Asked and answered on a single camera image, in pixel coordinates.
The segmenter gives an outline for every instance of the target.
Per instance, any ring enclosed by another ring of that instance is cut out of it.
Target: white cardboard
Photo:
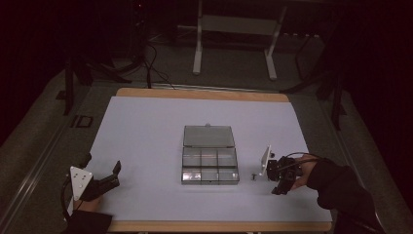
[[[182,185],[185,125],[231,126],[240,171],[238,185]],[[121,185],[104,195],[102,212],[114,220],[331,221],[317,191],[302,187],[273,195],[261,157],[307,151],[287,102],[113,97],[92,148],[88,171],[111,174],[118,160]]]

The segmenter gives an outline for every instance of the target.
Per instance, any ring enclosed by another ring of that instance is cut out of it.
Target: dark background
[[[152,1],[150,20],[173,34],[173,29],[170,30],[168,25],[182,22],[196,24],[195,2]],[[96,51],[104,53],[105,55],[100,54],[98,57],[105,60],[107,53],[118,52],[119,55],[122,48],[125,49],[125,45],[128,45],[128,40],[108,37],[107,41],[102,41],[98,35],[107,33],[107,30],[117,35],[130,30],[130,21],[125,18],[130,3],[119,1],[118,7],[113,7],[106,0],[96,0],[90,6],[82,5],[81,1],[0,3],[1,143],[42,93],[46,84],[64,68],[66,56],[61,42],[56,39],[58,22],[67,19],[67,16],[85,21],[80,25],[88,38],[86,48],[91,50],[92,55],[96,55]],[[94,21],[95,6],[103,13],[107,27],[102,28]],[[209,5],[211,10],[219,11],[219,8],[214,9],[213,6]],[[239,7],[234,14],[242,13],[240,9],[242,8]],[[295,11],[299,13],[306,9],[297,7]],[[334,60],[335,64],[345,64],[347,67],[345,89],[351,93],[411,211],[413,200],[409,198],[413,197],[413,187],[408,178],[411,177],[410,147],[413,144],[413,105],[410,102],[410,84],[413,79],[412,12],[412,3],[403,0],[372,1],[368,7],[352,9],[345,14],[333,34],[329,44],[329,52],[333,53],[325,57],[329,62]],[[254,10],[247,13],[252,16],[268,15],[268,11]],[[84,16],[92,20],[81,19]],[[293,12],[289,12],[283,28],[290,32],[300,31],[303,28],[297,22],[306,21],[308,16],[305,14],[294,16]],[[111,23],[125,27],[111,27]],[[125,35],[120,38],[129,37],[128,33]],[[88,45],[94,45],[96,51]]]

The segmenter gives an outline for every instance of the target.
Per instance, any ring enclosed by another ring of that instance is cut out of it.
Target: floor
[[[156,53],[151,72],[153,88],[277,93],[301,82],[294,57],[303,39],[290,35],[280,38],[273,55],[279,78],[270,81],[262,45],[220,45],[214,40],[206,40],[202,72],[194,76],[194,34],[185,33],[175,44],[162,35],[150,39],[156,48],[156,52],[151,48],[146,51],[149,61]],[[304,73],[311,69],[321,49],[316,38],[300,54]],[[115,63],[122,66],[126,62],[115,59]],[[121,87],[147,86],[144,67],[123,76],[132,83],[115,83],[98,73],[90,87],[76,83],[75,104],[68,116],[62,115],[64,101],[56,99],[64,90],[64,71],[51,80],[0,149],[2,233],[57,233],[64,228],[59,195],[67,169],[91,149],[110,97]],[[310,151],[356,170],[361,184],[371,192],[377,215],[388,233],[412,233],[412,213],[389,176],[351,96],[343,95],[345,114],[340,117],[341,131],[336,131],[329,119],[331,100],[318,100],[317,87],[315,84],[288,96]],[[75,115],[93,116],[94,122],[90,128],[73,128]]]

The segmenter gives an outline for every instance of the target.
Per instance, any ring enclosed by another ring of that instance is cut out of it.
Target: black wire
[[[66,190],[67,185],[70,183],[70,181],[71,181],[71,179],[68,176],[66,178],[66,180],[64,181],[63,186],[61,187],[61,191],[60,191],[60,203],[61,203],[61,207],[63,209],[63,211],[62,211],[63,216],[66,219],[66,221],[69,221],[70,214],[69,214],[69,212],[67,211],[67,208],[66,208],[66,203],[65,203],[65,200],[64,200],[64,192]]]
[[[300,164],[303,164],[303,163],[318,162],[318,161],[321,161],[321,159],[307,159],[307,160],[303,160],[303,161],[299,161],[299,162],[290,164],[290,165],[282,167],[282,168],[278,168],[277,171],[282,171],[282,170],[285,170],[287,168],[291,168],[291,167],[294,167],[294,166],[297,166],[297,165],[300,165]]]
[[[152,61],[150,63],[150,65],[148,65],[148,63],[145,61],[145,66],[146,66],[146,84],[148,85],[148,89],[152,89],[152,82],[151,82],[151,70],[152,70],[152,66],[155,62],[155,59],[158,55],[157,50],[155,49],[155,47],[153,47],[152,45],[148,44],[148,47],[152,48],[154,50],[154,57],[152,58]]]
[[[315,156],[315,157],[318,157],[318,158],[322,158],[319,155],[312,154],[312,153],[306,153],[306,152],[294,152],[294,153],[290,153],[290,154],[285,155],[285,157],[289,157],[289,156],[295,155],[295,154],[307,154],[307,155]]]
[[[305,152],[294,152],[294,153],[287,154],[287,155],[285,155],[284,157],[289,157],[289,156],[295,155],[295,154],[307,154],[307,155],[315,156],[315,157],[317,157],[317,159],[307,159],[307,160],[303,160],[303,161],[298,161],[298,162],[293,163],[293,164],[290,164],[290,165],[288,165],[288,166],[285,166],[285,167],[282,167],[282,168],[278,168],[277,171],[282,171],[282,170],[285,170],[285,169],[288,169],[288,168],[291,168],[291,167],[295,167],[295,166],[300,165],[300,164],[303,164],[303,163],[318,162],[318,161],[323,160],[322,157],[320,157],[320,156],[318,156],[318,155],[316,155],[316,154],[305,153]]]
[[[157,70],[154,66],[152,66],[152,69],[158,74],[159,77],[161,77],[161,79],[163,79],[165,82],[167,82],[174,90],[176,90],[176,88],[173,86],[173,84],[169,81],[169,76],[162,71]]]

